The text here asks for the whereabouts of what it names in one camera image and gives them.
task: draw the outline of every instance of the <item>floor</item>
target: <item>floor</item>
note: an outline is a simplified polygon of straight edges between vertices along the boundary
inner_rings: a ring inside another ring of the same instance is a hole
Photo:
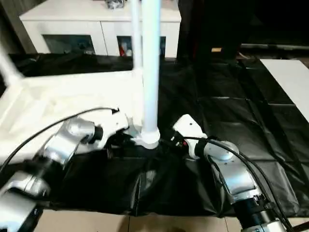
[[[293,226],[309,218],[291,218]],[[234,217],[128,217],[95,212],[45,210],[35,232],[240,232]]]

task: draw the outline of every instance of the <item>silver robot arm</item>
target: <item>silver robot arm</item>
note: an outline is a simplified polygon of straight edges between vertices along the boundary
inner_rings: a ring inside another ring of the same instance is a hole
[[[207,138],[190,115],[183,115],[173,126],[180,137]],[[185,139],[193,159],[205,157],[212,163],[216,178],[222,183],[243,232],[285,232],[280,221],[267,208],[267,201],[245,164],[233,153],[206,143],[204,140]],[[217,141],[239,153],[228,141]]]
[[[64,169],[80,144],[103,148],[108,138],[128,128],[126,115],[117,112],[99,126],[82,118],[65,121],[39,150],[27,171],[16,172],[0,189],[0,232],[30,232],[43,209],[37,199],[61,183]]]

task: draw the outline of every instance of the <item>cabinet door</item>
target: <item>cabinet door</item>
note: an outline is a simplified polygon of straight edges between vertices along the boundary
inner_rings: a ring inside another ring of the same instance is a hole
[[[23,21],[38,53],[107,55],[100,22]]]
[[[101,22],[107,54],[109,56],[127,56],[132,51],[131,22]],[[177,56],[180,23],[161,22],[160,53],[163,57]]]

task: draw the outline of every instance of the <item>black tarp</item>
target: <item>black tarp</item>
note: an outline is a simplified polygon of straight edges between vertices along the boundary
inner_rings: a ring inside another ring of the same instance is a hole
[[[12,58],[25,76],[132,68],[132,61],[123,58],[74,54]],[[190,114],[207,135],[235,143],[255,160],[288,216],[309,217],[308,122],[260,61],[217,60],[197,70],[188,61],[162,60],[161,138],[170,139],[173,123],[183,114]],[[165,144],[152,151],[127,145],[112,152],[112,159],[105,151],[75,156],[45,205],[135,216],[233,215],[205,161],[191,160]],[[0,184],[22,167],[10,165]]]

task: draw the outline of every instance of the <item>white vertical pole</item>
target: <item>white vertical pole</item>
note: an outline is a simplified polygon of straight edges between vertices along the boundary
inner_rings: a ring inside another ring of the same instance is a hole
[[[0,43],[0,73],[3,77],[6,86],[13,84],[14,82],[22,78],[22,74],[16,69],[8,57],[5,49]]]
[[[158,145],[160,139],[157,127],[160,8],[161,0],[142,0],[144,122],[141,135],[152,144],[152,148]]]
[[[131,0],[132,14],[132,48],[133,48],[133,68],[142,68],[141,57],[141,35],[140,35],[140,3],[139,0]]]

